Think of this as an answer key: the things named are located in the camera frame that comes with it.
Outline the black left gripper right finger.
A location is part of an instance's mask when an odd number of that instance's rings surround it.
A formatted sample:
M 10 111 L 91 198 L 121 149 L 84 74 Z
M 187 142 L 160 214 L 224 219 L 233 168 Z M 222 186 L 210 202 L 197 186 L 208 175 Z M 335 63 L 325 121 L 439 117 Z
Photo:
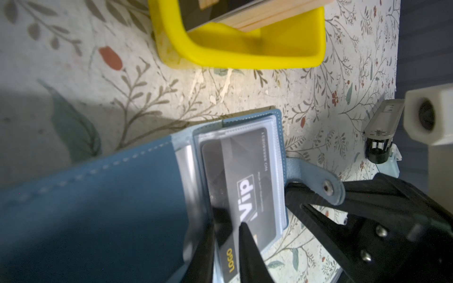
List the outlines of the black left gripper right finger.
M 274 282 L 245 222 L 239 226 L 239 271 L 242 283 Z

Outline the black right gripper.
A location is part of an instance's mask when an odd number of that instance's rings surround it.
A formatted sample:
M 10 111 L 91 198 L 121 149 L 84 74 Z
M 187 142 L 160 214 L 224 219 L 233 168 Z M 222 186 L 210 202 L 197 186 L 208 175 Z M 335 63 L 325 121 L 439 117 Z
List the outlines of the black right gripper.
M 453 216 L 410 183 L 382 173 L 344 184 L 337 224 L 316 209 L 327 200 L 291 183 L 285 204 L 340 265 L 341 283 L 450 283 Z

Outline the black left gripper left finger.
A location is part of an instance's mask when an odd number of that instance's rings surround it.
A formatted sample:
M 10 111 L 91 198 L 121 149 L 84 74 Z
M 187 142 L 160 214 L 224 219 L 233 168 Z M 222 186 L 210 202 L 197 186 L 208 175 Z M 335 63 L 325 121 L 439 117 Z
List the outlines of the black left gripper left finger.
M 182 283 L 212 283 L 214 274 L 215 231 L 209 224 L 197 246 Z

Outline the blue leather card holder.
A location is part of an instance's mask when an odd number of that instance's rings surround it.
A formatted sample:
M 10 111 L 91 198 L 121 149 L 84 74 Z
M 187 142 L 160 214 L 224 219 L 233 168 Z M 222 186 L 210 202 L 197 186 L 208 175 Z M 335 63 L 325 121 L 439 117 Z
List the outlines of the blue leather card holder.
M 201 143 L 262 127 L 277 235 L 261 256 L 288 225 L 289 184 L 306 185 L 332 205 L 344 202 L 334 174 L 285 155 L 279 110 L 210 121 L 2 191 L 1 281 L 181 283 L 214 226 Z M 212 283 L 224 283 L 218 252 L 215 236 Z

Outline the black VIP credit card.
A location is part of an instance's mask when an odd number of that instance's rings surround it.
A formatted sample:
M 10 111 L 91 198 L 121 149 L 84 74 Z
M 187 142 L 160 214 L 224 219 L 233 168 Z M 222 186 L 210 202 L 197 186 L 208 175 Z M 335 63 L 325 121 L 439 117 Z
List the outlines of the black VIP credit card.
M 259 251 L 277 235 L 267 130 L 201 143 L 204 172 L 225 283 L 238 271 L 238 229 L 246 223 Z

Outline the yellow plastic card tray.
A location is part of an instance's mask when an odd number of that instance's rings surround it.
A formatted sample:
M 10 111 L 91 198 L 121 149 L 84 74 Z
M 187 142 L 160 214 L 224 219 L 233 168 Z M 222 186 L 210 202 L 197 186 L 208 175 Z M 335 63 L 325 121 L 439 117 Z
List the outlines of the yellow plastic card tray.
M 249 33 L 218 23 L 187 32 L 178 1 L 148 4 L 159 58 L 170 68 L 276 70 L 317 67 L 324 60 L 324 8 Z

